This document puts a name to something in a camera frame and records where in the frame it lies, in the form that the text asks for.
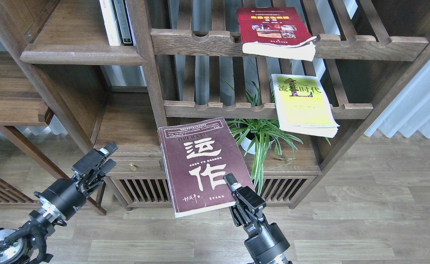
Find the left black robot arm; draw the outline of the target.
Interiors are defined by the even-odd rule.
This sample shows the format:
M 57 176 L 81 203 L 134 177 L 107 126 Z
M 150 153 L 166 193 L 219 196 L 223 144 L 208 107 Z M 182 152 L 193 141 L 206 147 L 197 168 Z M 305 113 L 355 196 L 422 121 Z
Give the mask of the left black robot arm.
M 16 230 L 0 228 L 0 264 L 49 262 L 53 256 L 46 252 L 46 238 L 55 232 L 56 225 L 65 227 L 103 184 L 106 174 L 116 166 L 109 156 L 117 149 L 110 142 L 91 150 L 72 166 L 71 179 L 58 179 L 43 192 L 34 192 L 41 208 L 30 212 L 29 220 Z

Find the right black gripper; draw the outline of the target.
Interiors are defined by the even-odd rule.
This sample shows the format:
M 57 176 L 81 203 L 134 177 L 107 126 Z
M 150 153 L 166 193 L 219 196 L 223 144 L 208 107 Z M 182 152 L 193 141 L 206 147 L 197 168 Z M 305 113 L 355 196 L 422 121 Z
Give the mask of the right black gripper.
M 250 187 L 242 187 L 232 173 L 224 176 L 236 204 L 230 207 L 234 224 L 248 234 L 244 244 L 255 264 L 289 264 L 284 252 L 290 247 L 276 223 L 269 224 L 263 208 L 266 202 Z

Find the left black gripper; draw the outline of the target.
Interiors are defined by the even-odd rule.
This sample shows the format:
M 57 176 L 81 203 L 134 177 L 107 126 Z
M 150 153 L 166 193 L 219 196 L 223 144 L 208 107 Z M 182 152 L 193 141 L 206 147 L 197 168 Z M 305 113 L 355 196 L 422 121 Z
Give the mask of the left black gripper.
M 108 157 L 118 148 L 114 142 L 109 142 L 99 150 L 91 150 L 72 166 L 75 172 L 73 178 L 58 179 L 43 192 L 35 192 L 34 195 L 43 204 L 42 208 L 55 209 L 60 212 L 58 217 L 69 220 L 114 169 L 116 162 Z

